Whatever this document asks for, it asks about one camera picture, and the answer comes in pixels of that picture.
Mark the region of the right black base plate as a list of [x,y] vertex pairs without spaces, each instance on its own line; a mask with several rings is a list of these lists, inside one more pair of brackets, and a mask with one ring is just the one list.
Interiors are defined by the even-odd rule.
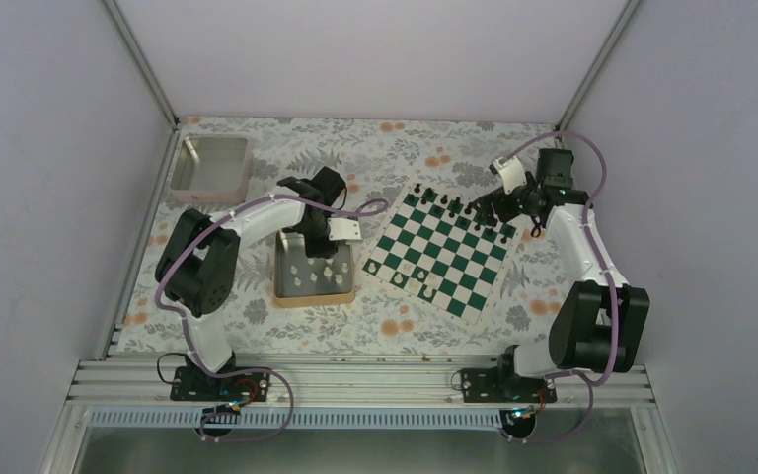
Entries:
[[532,404],[558,401],[555,386],[543,379],[503,375],[496,367],[464,368],[459,375],[465,403]]

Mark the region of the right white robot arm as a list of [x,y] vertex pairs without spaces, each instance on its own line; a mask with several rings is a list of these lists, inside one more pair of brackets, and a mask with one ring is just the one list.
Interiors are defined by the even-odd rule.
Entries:
[[582,369],[597,374],[593,385],[629,371],[636,358],[650,307],[647,292],[629,284],[617,270],[596,227],[591,197],[573,185],[571,151],[543,148],[535,172],[516,157],[490,165],[499,189],[473,207],[490,223],[528,216],[553,239],[571,284],[547,338],[505,352],[495,376],[497,394],[518,402],[533,378],[565,376]]

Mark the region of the floral table cloth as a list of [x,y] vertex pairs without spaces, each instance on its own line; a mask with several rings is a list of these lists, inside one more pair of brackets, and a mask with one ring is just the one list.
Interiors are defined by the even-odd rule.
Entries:
[[[548,132],[541,123],[399,121],[331,118],[188,117],[184,138],[237,135],[254,157],[248,195],[256,198],[287,176],[309,177],[324,166],[347,184],[347,207],[394,199],[411,177],[463,198],[495,188],[490,162],[514,149],[533,169]],[[380,282],[364,278],[347,305],[284,309],[274,300],[274,241],[242,253],[234,289],[222,308],[233,349],[245,354],[495,355],[512,344],[546,338],[569,290],[556,246],[532,237],[526,218],[503,276],[494,286],[490,322],[471,329],[416,305]]]

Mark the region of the black knight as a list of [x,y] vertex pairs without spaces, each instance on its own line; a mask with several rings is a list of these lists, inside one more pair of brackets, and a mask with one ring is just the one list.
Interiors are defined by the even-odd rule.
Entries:
[[422,202],[433,202],[435,198],[435,191],[432,188],[427,188],[422,195]]

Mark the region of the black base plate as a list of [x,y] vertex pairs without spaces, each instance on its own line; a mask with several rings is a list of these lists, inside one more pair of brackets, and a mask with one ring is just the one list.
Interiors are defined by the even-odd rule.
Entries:
[[227,378],[207,376],[197,367],[178,367],[171,386],[172,401],[193,402],[264,402],[270,375],[242,371]]
[[532,404],[558,401],[555,386],[543,379],[503,375],[496,367],[464,368],[459,375],[465,403]]

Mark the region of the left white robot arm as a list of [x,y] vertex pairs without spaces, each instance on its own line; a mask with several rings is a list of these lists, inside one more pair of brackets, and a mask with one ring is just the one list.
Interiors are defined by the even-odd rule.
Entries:
[[285,231],[302,237],[307,257],[332,257],[339,245],[329,220],[345,194],[344,178],[324,167],[311,178],[283,178],[263,197],[220,214],[182,213],[155,269],[154,303],[180,317],[187,364],[198,370],[195,385],[206,397],[223,399],[235,386],[234,352],[214,313],[231,293],[241,251]]

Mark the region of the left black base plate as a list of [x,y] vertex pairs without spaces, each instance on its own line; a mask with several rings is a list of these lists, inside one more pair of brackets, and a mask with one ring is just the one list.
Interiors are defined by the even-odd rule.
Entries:
[[227,378],[207,376],[197,367],[178,367],[171,386],[172,401],[193,402],[264,402],[270,375],[242,371]]

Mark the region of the yellow rimmed metal tray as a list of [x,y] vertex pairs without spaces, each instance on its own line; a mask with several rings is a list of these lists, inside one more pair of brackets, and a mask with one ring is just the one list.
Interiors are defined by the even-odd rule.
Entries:
[[346,305],[355,299],[352,246],[344,243],[328,258],[306,255],[304,236],[276,234],[273,302],[281,308]]

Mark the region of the aluminium mounting rail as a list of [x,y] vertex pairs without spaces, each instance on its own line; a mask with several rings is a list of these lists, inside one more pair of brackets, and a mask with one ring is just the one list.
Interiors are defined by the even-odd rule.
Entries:
[[[66,401],[73,405],[147,405],[171,402],[171,387],[161,382],[181,365],[177,357],[110,357],[79,363]],[[244,358],[290,384],[299,408],[462,408],[460,369],[489,368],[493,356],[316,356],[283,355]],[[589,400],[600,408],[650,407],[655,396],[645,368],[613,375],[589,393],[576,377],[556,382],[554,408],[583,408]]]

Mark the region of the pink rimmed metal tray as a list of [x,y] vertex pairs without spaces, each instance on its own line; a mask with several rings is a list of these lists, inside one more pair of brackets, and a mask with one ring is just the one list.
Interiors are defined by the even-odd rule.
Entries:
[[247,138],[189,135],[178,147],[169,189],[180,202],[239,204],[248,192],[253,161]]

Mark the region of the green white chess board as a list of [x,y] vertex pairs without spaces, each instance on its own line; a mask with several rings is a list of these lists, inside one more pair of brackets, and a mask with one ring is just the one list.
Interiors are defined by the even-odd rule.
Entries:
[[[415,185],[420,192],[414,196]],[[422,202],[427,188],[433,202]],[[362,253],[369,281],[408,297],[424,310],[470,329],[486,328],[497,301],[496,284],[511,266],[520,232],[509,223],[486,223],[458,193],[409,181],[389,207],[377,235]],[[404,263],[414,266],[410,276]],[[403,282],[393,282],[396,273]],[[437,275],[431,301],[420,297],[429,274]]]

